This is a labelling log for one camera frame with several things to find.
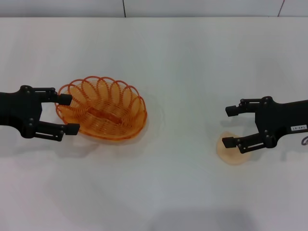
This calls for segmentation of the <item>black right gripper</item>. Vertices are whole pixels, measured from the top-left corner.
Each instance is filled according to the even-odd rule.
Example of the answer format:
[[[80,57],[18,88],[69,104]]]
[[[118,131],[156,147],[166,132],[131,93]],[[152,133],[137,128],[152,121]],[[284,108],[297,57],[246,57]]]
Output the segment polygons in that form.
[[[225,108],[227,116],[255,113],[255,123],[259,133],[235,137],[225,132],[222,142],[225,148],[238,148],[244,154],[263,148],[274,148],[278,140],[289,134],[308,131],[308,102],[277,103],[272,97],[261,99],[241,99],[238,106]]]

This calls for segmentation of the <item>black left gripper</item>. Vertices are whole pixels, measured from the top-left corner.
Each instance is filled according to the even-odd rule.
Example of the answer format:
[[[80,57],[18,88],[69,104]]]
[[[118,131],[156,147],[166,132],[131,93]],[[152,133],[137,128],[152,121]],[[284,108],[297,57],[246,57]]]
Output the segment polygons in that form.
[[[64,135],[78,134],[80,124],[55,124],[40,121],[41,103],[70,105],[70,94],[58,94],[55,88],[33,88],[23,85],[17,92],[0,93],[0,124],[17,129],[26,139],[61,141]]]

